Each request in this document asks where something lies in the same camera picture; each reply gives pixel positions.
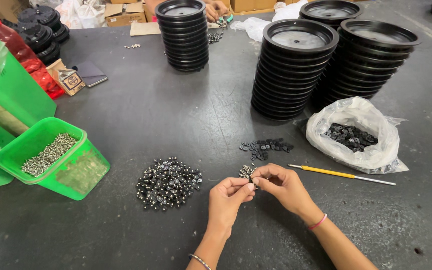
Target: clear plastic bag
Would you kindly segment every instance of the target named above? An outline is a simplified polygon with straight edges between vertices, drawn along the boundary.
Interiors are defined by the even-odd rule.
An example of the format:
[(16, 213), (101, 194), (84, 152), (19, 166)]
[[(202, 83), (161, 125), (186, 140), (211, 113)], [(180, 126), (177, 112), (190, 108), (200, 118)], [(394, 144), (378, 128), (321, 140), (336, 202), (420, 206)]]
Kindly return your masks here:
[(246, 21), (233, 21), (230, 24), (230, 28), (233, 30), (246, 30), (248, 36), (252, 40), (262, 41), (263, 40), (263, 29), (270, 23), (260, 18), (250, 17)]
[[(409, 171), (399, 160), (399, 135), (397, 125), (405, 119), (384, 116), (367, 99), (345, 98), (313, 114), (306, 126), (306, 138), (315, 148), (336, 162), (369, 175)], [(295, 121), (301, 126), (303, 122)], [(332, 123), (356, 126), (378, 138), (378, 143), (367, 146), (364, 152), (353, 153), (348, 147), (333, 141), (325, 134)]]

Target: worktable surface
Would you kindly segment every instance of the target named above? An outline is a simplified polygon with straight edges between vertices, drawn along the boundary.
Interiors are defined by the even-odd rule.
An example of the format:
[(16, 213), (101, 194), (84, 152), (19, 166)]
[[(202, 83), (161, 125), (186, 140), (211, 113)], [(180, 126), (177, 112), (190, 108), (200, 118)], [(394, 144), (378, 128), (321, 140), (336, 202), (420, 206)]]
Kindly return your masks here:
[[(410, 171), (370, 176), (396, 186), (297, 171), (316, 204), (379, 269), (432, 269), (431, 2), (361, 2), (362, 18), (412, 29), (422, 40), (371, 100), (384, 115), (408, 120), (398, 127), (398, 156)], [(271, 20), (273, 14), (250, 16)], [(312, 147), (291, 121), (268, 121), (251, 109), (260, 43), (245, 32), (225, 30), (209, 46), (203, 70), (181, 73), (167, 64), (160, 35), (131, 37), (129, 29), (71, 30), (62, 46), (68, 67), (90, 60), (108, 80), (56, 100), (56, 117), (85, 130), (111, 169), (81, 201), (18, 180), (0, 187), (0, 270), (184, 269), (205, 232), (209, 190), (251, 164), (238, 149), (243, 141), (284, 138), (295, 146), (290, 154), (270, 152), (257, 166), (359, 174)], [(141, 47), (124, 47), (135, 43)], [(143, 211), (137, 179), (153, 159), (168, 156), (201, 169), (201, 190), (180, 209)], [(239, 209), (218, 265), (333, 268), (315, 236), (263, 191)]]

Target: forearm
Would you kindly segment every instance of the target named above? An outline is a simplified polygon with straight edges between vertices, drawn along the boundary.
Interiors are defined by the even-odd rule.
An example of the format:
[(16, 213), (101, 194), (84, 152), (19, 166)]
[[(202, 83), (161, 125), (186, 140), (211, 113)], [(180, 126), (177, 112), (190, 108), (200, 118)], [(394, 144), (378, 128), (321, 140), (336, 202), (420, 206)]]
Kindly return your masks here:
[[(313, 209), (313, 214), (306, 213), (302, 217), (309, 226), (315, 225), (324, 217), (319, 208)], [(328, 218), (313, 233), (318, 238), (334, 266), (338, 270), (377, 270), (375, 265), (343, 234)]]
[[(194, 255), (203, 260), (212, 270), (218, 265), (219, 256), (226, 243), (226, 236), (223, 231), (206, 230), (201, 243), (194, 252)], [(206, 267), (192, 258), (186, 270), (205, 270)]]

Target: finger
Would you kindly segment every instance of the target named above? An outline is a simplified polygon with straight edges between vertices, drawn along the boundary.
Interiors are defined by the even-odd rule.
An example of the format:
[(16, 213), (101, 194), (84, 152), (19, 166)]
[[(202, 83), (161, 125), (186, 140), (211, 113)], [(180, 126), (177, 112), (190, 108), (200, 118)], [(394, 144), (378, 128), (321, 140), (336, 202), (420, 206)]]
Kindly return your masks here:
[(242, 187), (243, 187), (242, 185), (229, 187), (227, 189), (227, 195), (231, 196), (231, 195), (235, 194)]
[(243, 187), (241, 187), (235, 194), (231, 196), (233, 200), (236, 200), (239, 204), (243, 202), (243, 200), (249, 196), (255, 190), (255, 184), (247, 183)]
[(249, 202), (252, 199), (253, 199), (253, 196), (247, 196), (246, 198), (244, 198), (243, 202)]
[(214, 23), (215, 20), (213, 19), (213, 17), (211, 17), (211, 15), (209, 15), (208, 12), (206, 12), (206, 20), (210, 23)]
[(217, 185), (228, 189), (230, 187), (244, 186), (247, 183), (249, 183), (249, 180), (245, 178), (227, 177)]
[[(233, 194), (235, 194), (242, 187), (243, 186), (232, 186), (232, 187), (228, 188), (227, 189), (227, 196), (228, 197), (232, 196)], [(256, 193), (253, 191), (249, 195), (254, 196), (254, 195), (256, 195)]]
[(278, 195), (283, 188), (262, 177), (254, 177), (252, 182), (258, 185), (262, 190), (267, 191), (274, 196)]
[(268, 165), (258, 167), (254, 170), (254, 173), (251, 175), (251, 178), (254, 177), (262, 177), (262, 178), (270, 178), (270, 177), (277, 177), (281, 179), (282, 181), (286, 180), (288, 178), (288, 175), (294, 172), (290, 169), (285, 169), (279, 165), (268, 163)]
[(206, 5), (206, 13), (213, 18), (213, 21), (211, 21), (212, 23), (219, 20), (218, 13), (216, 12), (216, 10), (214, 10), (212, 6)]

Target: wrist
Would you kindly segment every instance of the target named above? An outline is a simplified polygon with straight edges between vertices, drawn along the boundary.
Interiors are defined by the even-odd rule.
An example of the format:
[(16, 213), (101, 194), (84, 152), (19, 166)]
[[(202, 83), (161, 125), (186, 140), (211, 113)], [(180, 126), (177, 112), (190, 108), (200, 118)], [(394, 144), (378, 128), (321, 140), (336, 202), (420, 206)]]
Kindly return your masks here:
[(313, 226), (318, 224), (325, 214), (319, 209), (319, 207), (312, 202), (311, 205), (305, 207), (302, 211), (296, 213), (306, 225)]
[(211, 238), (212, 241), (226, 242), (226, 240), (230, 237), (230, 234), (231, 227), (226, 228), (222, 225), (208, 223), (203, 238)]

